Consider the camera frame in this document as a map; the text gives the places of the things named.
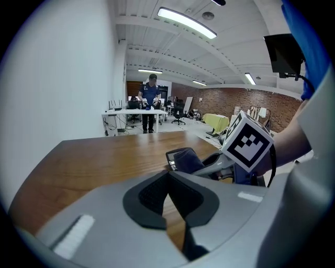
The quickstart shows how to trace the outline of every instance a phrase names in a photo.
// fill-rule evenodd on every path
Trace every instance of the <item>person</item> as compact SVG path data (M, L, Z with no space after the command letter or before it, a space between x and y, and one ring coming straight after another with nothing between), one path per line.
M331 64L330 58L312 26L289 0L283 0L282 11L291 33L306 59L305 76L310 80L314 89L317 89ZM288 126L274 136L277 166L294 161L311 150L307 137L301 129L297 118L313 93L314 90L305 82L304 92L301 96L303 100L302 104ZM260 176L271 168L271 158L268 152L255 167L254 171Z
M154 105L156 106L158 102L153 102L155 98L161 98L161 91L156 86L157 82L157 75L150 74L149 81L147 84L142 85L141 89L138 93L138 97L142 102L142 109L146 109L146 105L143 103L143 99L146 98L149 108ZM154 115L142 115L142 125L143 125L143 133L148 133L147 125L148 125L148 118L149 118L149 133L153 133L153 119Z

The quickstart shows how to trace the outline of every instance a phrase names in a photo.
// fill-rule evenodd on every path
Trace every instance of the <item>brick wall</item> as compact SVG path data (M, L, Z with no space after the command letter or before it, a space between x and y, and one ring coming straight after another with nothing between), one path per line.
M191 109L198 109L201 115L220 114L230 118L235 106L240 106L244 111L251 105L270 109L271 130L275 132L286 128L301 104L295 98L267 91L247 91L243 88L197 89L177 83L172 83L171 96L184 101L187 97L193 97Z

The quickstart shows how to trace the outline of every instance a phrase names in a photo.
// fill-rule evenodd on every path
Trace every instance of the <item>wooden table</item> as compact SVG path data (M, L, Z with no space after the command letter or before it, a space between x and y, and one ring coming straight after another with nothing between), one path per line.
M27 177L9 215L34 235L90 190L166 169L165 153L182 147L192 147L201 159L217 150L186 131L62 141ZM181 248L185 223L169 197L163 216L170 238Z

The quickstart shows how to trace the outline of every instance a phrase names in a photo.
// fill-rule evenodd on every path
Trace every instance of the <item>office chair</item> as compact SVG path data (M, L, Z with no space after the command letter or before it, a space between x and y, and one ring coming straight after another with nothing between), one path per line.
M131 97L131 101L128 102L128 107L131 110L140 109L140 101L136 99L133 100L133 97ZM131 120L133 120L133 124L135 124L135 120L142 121L140 118L138 118L139 115L131 115Z
M173 120L171 123L173 122L178 122L178 126L180 125L180 123L184 123L185 122L181 121L180 118L184 117L184 107L185 104L184 103L173 103L173 116L176 118L175 120Z
M154 106L154 109L155 110L160 110L161 109L161 105L162 105L162 102L159 100L158 101L158 104L156 105L156 106ZM156 118L156 120L158 119L158 123L159 124L162 124L162 122L160 122L160 120L159 120L159 115L157 115L157 118Z

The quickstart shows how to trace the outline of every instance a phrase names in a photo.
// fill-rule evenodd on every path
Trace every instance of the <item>floor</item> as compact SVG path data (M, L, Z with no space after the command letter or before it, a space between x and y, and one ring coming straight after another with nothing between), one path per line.
M206 134L208 131L212 131L212 127L202 123L200 121L196 121L195 119L189 119L189 118L182 118L181 120L184 121L186 124L180 124L178 126L177 122L171 123L174 120L174 116L167 116L167 119L165 122L163 122L162 119L162 125L159 125L159 132L172 132L172 131L190 131L194 135L197 135L199 138L209 142L210 144L214 145L216 148L220 149L221 145L217 138L213 138L212 136ZM135 121L135 124L132 123L132 121L128 121L128 126L126 128L126 131L124 133L120 133L119 135L134 135L134 134L142 134L143 128L142 123L138 120Z
M213 128L211 126L189 118L182 118L182 121L184 121L186 124L185 125L180 124L178 126L178 123L176 122L171 123L174 119L175 119L174 116L167 116L167 120L163 122L162 125L159 125L159 132L172 132L172 131L183 131L183 130L190 131L191 133L197 135L199 138L209 142L216 148L221 149L221 145L218 139L213 138L212 136L206 134L206 132L212 131ZM124 133L119 133L119 135L135 135L135 134L143 134L142 123L138 120L135 121L135 124L129 121L126 131ZM314 153L311 151L297 160L299 162L307 161L313 157L313 154ZM294 165L295 165L294 162L290 162L286 165L277 167L276 174L289 173L294 167ZM268 171L264 174L264 180L266 185L269 183L270 176L271 171Z

